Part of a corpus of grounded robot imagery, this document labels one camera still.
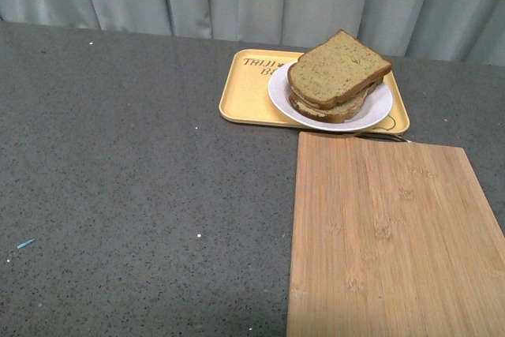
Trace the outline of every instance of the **sandwich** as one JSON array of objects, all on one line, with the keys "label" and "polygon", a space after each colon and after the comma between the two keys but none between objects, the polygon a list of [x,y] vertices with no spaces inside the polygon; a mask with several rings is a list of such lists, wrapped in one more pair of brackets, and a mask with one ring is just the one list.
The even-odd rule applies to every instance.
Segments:
[{"label": "sandwich", "polygon": [[390,71],[391,62],[341,29],[288,69],[289,101],[308,118],[344,122]]}]

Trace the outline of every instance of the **yellow tray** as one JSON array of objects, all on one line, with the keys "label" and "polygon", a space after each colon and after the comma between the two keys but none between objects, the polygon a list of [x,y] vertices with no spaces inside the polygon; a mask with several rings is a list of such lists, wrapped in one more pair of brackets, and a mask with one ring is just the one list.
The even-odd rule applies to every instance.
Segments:
[{"label": "yellow tray", "polygon": [[[232,61],[223,90],[219,111],[231,122],[310,129],[283,114],[270,100],[268,81],[280,66],[296,61],[301,53],[293,51],[239,51]],[[381,122],[364,129],[370,132],[402,134],[410,126],[409,116],[393,73],[384,77],[393,94],[393,107]]]}]

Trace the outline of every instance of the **bamboo cutting board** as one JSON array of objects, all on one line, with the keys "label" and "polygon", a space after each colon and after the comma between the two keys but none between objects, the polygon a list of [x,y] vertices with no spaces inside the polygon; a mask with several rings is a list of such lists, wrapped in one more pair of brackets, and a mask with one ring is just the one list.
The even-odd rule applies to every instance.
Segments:
[{"label": "bamboo cutting board", "polygon": [[505,335],[504,262],[463,149],[300,133],[289,337]]}]

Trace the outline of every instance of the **white plate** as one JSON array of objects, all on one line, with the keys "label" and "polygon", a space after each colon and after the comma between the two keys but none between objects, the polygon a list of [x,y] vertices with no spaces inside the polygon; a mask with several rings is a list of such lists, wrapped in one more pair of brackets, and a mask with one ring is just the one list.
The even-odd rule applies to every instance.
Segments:
[{"label": "white plate", "polygon": [[288,97],[291,92],[287,80],[287,70],[295,62],[286,63],[278,68],[268,82],[268,95],[277,108],[288,118],[302,125],[314,129],[327,130],[329,132],[352,132],[354,130],[368,128],[385,118],[393,107],[393,94],[384,82],[379,84],[374,92],[367,96],[363,106],[353,118],[343,123],[332,124],[330,122],[318,122],[299,114],[290,104]]}]

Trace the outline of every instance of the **speckled countertop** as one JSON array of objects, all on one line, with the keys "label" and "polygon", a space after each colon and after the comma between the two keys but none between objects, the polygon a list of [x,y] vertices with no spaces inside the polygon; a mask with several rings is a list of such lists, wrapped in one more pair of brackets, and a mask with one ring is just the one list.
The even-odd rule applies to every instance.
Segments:
[{"label": "speckled countertop", "polygon": [[[299,131],[219,114],[246,48],[288,50],[0,23],[0,335],[285,335]],[[505,67],[391,59],[504,230]]]}]

